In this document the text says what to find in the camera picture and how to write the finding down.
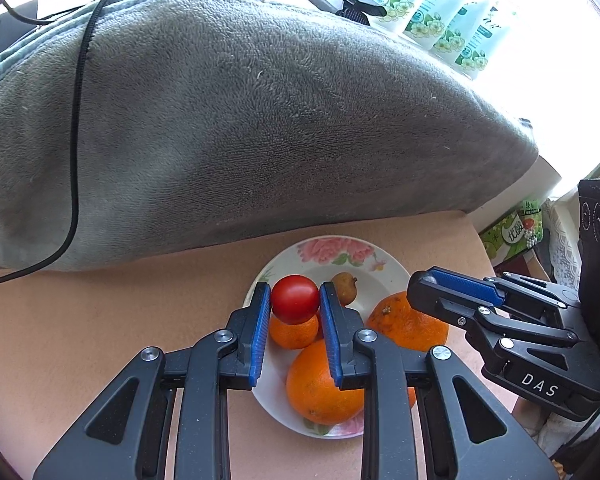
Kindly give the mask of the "white gloved right hand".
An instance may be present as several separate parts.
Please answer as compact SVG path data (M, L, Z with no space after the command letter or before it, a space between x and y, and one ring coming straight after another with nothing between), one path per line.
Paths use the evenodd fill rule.
M573 422L523 398L516 401L513 416L547 456L554 455L564 445L579 444L592 438L600 430L600 414L586 422Z

